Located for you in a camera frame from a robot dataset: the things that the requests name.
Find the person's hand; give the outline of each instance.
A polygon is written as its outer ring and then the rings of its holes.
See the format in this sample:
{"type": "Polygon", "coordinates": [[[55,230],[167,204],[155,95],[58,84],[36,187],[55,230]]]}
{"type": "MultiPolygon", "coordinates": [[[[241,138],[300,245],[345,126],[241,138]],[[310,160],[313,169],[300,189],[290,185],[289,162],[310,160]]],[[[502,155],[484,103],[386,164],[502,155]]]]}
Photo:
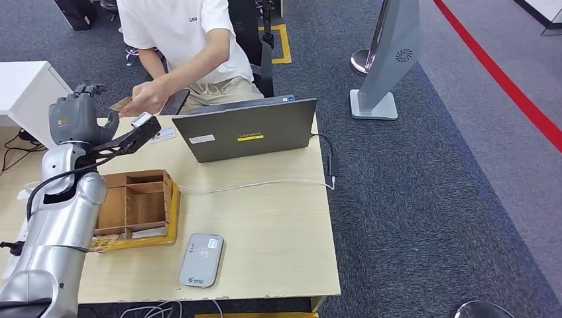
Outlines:
{"type": "Polygon", "coordinates": [[[157,81],[146,81],[133,88],[133,100],[125,105],[119,116],[134,117],[146,111],[150,114],[159,112],[170,98],[165,87],[157,81]]]}

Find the laptop lid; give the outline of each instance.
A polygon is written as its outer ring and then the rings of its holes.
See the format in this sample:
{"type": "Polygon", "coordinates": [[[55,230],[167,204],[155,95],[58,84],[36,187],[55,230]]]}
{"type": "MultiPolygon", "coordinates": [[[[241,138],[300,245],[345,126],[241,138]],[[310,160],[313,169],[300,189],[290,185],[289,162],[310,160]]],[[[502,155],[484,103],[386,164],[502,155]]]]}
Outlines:
{"type": "Polygon", "coordinates": [[[308,146],[316,99],[273,104],[250,101],[172,118],[198,162],[308,146]]]}

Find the khaki pants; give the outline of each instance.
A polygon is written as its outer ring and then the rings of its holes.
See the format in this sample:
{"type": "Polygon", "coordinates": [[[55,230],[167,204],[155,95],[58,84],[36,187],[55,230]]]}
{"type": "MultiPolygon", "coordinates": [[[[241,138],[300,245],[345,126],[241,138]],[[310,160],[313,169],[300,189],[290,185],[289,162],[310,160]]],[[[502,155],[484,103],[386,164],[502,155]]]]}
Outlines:
{"type": "Polygon", "coordinates": [[[264,98],[254,83],[240,76],[216,84],[195,83],[189,89],[190,96],[180,115],[190,114],[203,106],[264,98]]]}

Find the stand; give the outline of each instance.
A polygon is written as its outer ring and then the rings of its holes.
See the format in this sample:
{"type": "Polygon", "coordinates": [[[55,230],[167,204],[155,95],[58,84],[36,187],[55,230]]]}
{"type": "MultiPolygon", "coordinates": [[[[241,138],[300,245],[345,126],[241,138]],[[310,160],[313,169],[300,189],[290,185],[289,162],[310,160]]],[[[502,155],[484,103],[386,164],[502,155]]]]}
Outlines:
{"type": "Polygon", "coordinates": [[[514,318],[507,310],[483,300],[464,303],[455,313],[455,318],[514,318]]]}
{"type": "Polygon", "coordinates": [[[359,90],[349,92],[351,99],[351,116],[355,119],[382,119],[393,121],[398,118],[394,96],[388,92],[370,111],[361,111],[359,108],[359,90]]]}
{"type": "Polygon", "coordinates": [[[354,71],[366,75],[361,88],[349,92],[352,118],[398,118],[390,90],[420,55],[418,1],[384,0],[370,50],[359,50],[351,56],[354,71]]]}

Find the wooden organizer box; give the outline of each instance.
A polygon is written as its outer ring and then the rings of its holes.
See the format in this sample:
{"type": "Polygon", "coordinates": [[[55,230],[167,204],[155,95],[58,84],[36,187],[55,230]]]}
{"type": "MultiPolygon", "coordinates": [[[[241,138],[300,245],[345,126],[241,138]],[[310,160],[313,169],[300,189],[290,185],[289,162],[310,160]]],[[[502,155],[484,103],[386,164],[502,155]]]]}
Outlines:
{"type": "Polygon", "coordinates": [[[107,197],[99,209],[90,252],[176,242],[181,195],[166,170],[109,174],[103,178],[107,197]],[[139,231],[145,231],[146,236],[133,238],[133,233],[139,231]]]}

